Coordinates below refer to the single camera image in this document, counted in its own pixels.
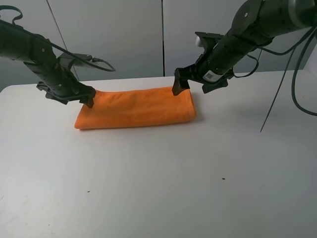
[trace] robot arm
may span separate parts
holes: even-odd
[[[195,64],[175,71],[173,94],[189,89],[188,80],[208,93],[228,86],[233,66],[274,37],[316,25],[316,0],[248,0],[238,10],[226,35],[196,32],[205,51]]]
[[[12,6],[0,6],[1,9],[18,10]],[[53,44],[49,40],[15,25],[14,21],[21,18],[22,14],[14,18],[12,24],[0,20],[0,57],[24,62],[41,79],[37,88],[46,91],[46,98],[63,104],[79,100],[80,103],[92,108],[95,89],[78,82],[70,69],[73,65],[83,66],[83,62],[92,65],[89,62],[105,61],[90,55],[72,53],[70,54],[75,58],[66,53],[56,58],[52,49]],[[104,70],[115,71],[113,67]]]

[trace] white table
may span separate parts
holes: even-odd
[[[147,128],[79,131],[78,102],[45,99],[34,85],[4,89],[0,237],[316,237],[316,118],[292,105],[290,75],[262,133],[282,72],[207,95],[191,82],[197,120]],[[85,83],[124,91],[173,78]]]

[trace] orange towel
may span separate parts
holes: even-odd
[[[97,91],[92,109],[83,105],[75,128],[122,128],[191,121],[196,111],[189,90],[173,96],[172,88],[127,92]]]

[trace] microfiber cloth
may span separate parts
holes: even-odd
[[[97,91],[92,109],[83,105],[76,129],[167,125],[196,117],[190,90],[173,96],[172,88],[126,92]]]

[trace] black cable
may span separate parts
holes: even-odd
[[[256,60],[256,61],[257,61],[257,65],[255,66],[255,68],[254,68],[250,73],[248,73],[247,75],[244,75],[244,76],[236,76],[235,73],[233,72],[233,69],[232,69],[233,76],[234,76],[235,78],[246,78],[246,77],[249,77],[249,76],[251,76],[252,74],[254,74],[254,73],[257,71],[257,69],[259,68],[259,65],[260,65],[259,59],[260,59],[261,53],[262,53],[262,51],[260,52],[258,59],[255,58],[255,57],[253,57],[253,56],[251,56],[251,55],[247,55],[249,58],[252,58],[253,60]]]
[[[259,49],[266,51],[266,52],[269,52],[269,53],[276,55],[276,56],[284,56],[284,55],[290,53],[292,50],[296,49],[301,43],[303,43],[316,30],[316,28],[317,28],[317,23],[315,25],[313,25],[311,27],[311,29],[308,32],[306,32],[306,34],[295,45],[293,45],[291,48],[289,48],[285,52],[279,53],[279,52],[271,51],[271,50],[266,49],[264,47],[259,47]]]
[[[296,48],[293,49],[293,52],[292,52],[291,56],[290,56],[289,59],[288,59],[288,62],[287,62],[287,65],[286,65],[286,68],[285,68],[285,71],[284,71],[282,80],[281,80],[281,82],[280,82],[280,84],[279,84],[279,87],[278,87],[278,89],[277,89],[277,92],[276,92],[275,97],[274,97],[274,99],[273,99],[273,102],[272,102],[272,104],[271,104],[271,107],[270,107],[269,110],[268,110],[268,113],[267,113],[267,115],[266,115],[266,118],[265,118],[265,120],[264,120],[264,123],[263,123],[263,125],[262,125],[262,127],[261,127],[261,131],[260,131],[260,132],[262,132],[262,130],[263,130],[265,124],[266,124],[266,121],[267,121],[269,115],[271,114],[272,108],[273,108],[273,106],[274,106],[274,103],[275,103],[275,101],[276,101],[277,95],[278,95],[278,93],[279,93],[279,91],[280,91],[280,89],[281,89],[281,87],[282,87],[283,82],[284,82],[284,78],[285,78],[285,75],[286,75],[288,66],[289,66],[289,64],[290,64],[290,62],[291,62],[291,59],[292,59],[292,57],[293,57],[293,54],[294,54],[295,50],[296,50]]]
[[[314,112],[311,112],[305,108],[303,108],[301,105],[299,105],[299,103],[297,102],[297,99],[296,99],[296,95],[295,95],[295,86],[296,86],[296,77],[297,77],[297,73],[298,73],[298,70],[300,68],[300,65],[301,65],[301,62],[303,60],[303,57],[307,51],[307,48],[308,46],[310,45],[310,43],[312,42],[313,38],[315,37],[317,33],[317,30],[310,36],[310,38],[308,39],[308,41],[306,42],[302,52],[301,52],[301,55],[299,56],[298,58],[298,61],[297,61],[297,64],[296,64],[296,67],[295,67],[295,71],[294,71],[294,74],[293,74],[293,80],[292,80],[292,99],[293,99],[293,102],[295,104],[295,106],[301,110],[302,112],[305,112],[309,115],[312,115],[312,116],[315,116],[317,117],[317,113],[314,113]]]
[[[0,10],[2,10],[2,9],[12,9],[12,10],[16,10],[16,11],[20,12],[20,15],[17,16],[17,17],[15,17],[15,18],[13,19],[13,21],[12,21],[12,24],[14,24],[14,25],[15,25],[14,21],[15,21],[15,20],[18,20],[18,19],[21,19],[22,16],[23,16],[23,15],[22,15],[22,12],[21,12],[18,8],[16,8],[16,7],[4,5],[4,6],[0,6]],[[65,54],[68,54],[69,56],[72,56],[74,59],[77,59],[78,61],[80,61],[80,62],[82,62],[82,63],[84,63],[84,64],[87,64],[87,65],[89,65],[89,66],[91,66],[91,67],[93,67],[93,68],[97,68],[97,69],[100,69],[100,70],[103,70],[103,71],[115,72],[115,68],[114,68],[110,63],[108,63],[108,62],[105,61],[105,60],[102,60],[102,62],[104,62],[105,64],[107,64],[111,69],[103,68],[103,67],[94,65],[94,64],[92,64],[92,63],[90,63],[90,62],[88,62],[88,61],[86,61],[86,60],[83,60],[83,59],[79,58],[78,56],[74,55],[73,53],[71,53],[71,52],[69,52],[69,51],[67,51],[67,50],[65,50],[65,49],[63,49],[62,47],[60,47],[60,46],[58,46],[58,45],[55,45],[54,43],[50,42],[49,40],[46,40],[44,37],[42,38],[42,37],[39,37],[39,36],[36,35],[36,34],[33,34],[33,33],[31,33],[31,32],[28,32],[28,31],[24,30],[22,27],[20,27],[20,26],[18,26],[18,25],[15,25],[15,26],[16,26],[16,27],[15,27],[16,30],[19,30],[19,31],[21,31],[21,32],[23,32],[23,33],[25,33],[25,34],[31,36],[31,37],[34,37],[34,38],[36,38],[37,40],[42,41],[42,42],[44,42],[44,43],[46,43],[46,44],[48,44],[48,45],[54,47],[55,49],[58,49],[58,50],[64,52]]]

